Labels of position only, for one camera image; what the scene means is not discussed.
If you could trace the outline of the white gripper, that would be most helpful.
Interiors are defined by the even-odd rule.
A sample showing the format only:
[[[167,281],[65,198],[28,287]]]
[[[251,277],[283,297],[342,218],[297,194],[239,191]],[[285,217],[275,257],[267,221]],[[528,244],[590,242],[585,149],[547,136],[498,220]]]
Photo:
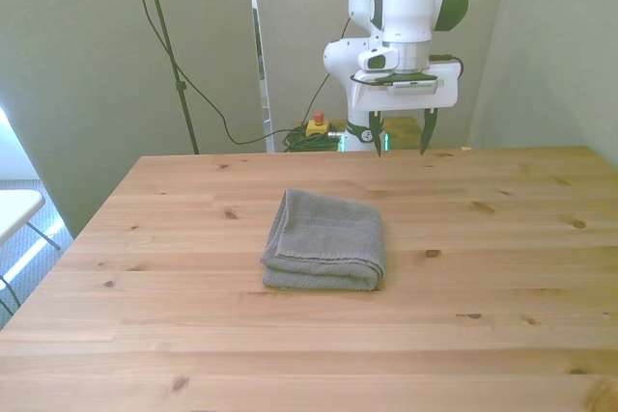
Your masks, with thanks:
[[[459,96],[460,63],[433,62],[420,72],[395,74],[360,70],[350,76],[351,108],[357,111],[424,110],[424,126],[419,151],[430,145],[438,110],[453,107]],[[369,113],[369,128],[378,156],[383,132],[381,112]]]

